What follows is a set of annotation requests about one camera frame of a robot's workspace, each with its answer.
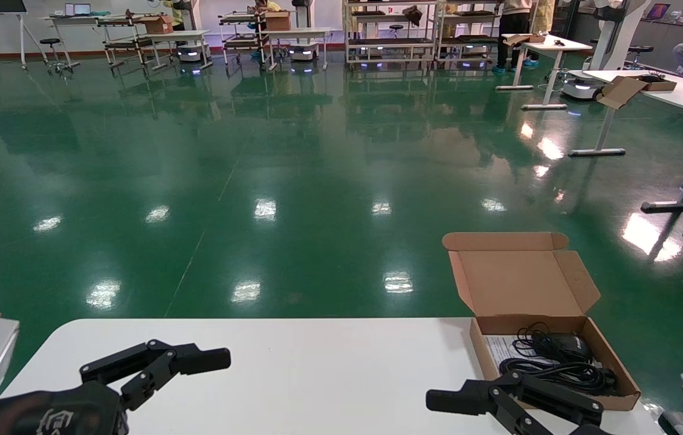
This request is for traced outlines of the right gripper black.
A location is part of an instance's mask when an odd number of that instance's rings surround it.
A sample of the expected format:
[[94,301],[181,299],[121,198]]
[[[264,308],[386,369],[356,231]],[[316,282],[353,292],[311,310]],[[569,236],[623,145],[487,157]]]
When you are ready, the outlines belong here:
[[566,387],[512,371],[496,380],[468,379],[458,391],[430,389],[426,407],[433,412],[493,416],[510,434],[551,433],[524,405],[576,424],[574,435],[610,435],[601,429],[601,403]]

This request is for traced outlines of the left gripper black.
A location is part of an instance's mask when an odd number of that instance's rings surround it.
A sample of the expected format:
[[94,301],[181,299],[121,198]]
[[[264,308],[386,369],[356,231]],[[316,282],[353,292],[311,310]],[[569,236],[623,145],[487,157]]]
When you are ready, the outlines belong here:
[[[137,410],[176,375],[230,366],[229,349],[150,340],[84,364],[76,388],[0,399],[0,434],[128,434],[125,408]],[[107,386],[123,378],[120,394]]]

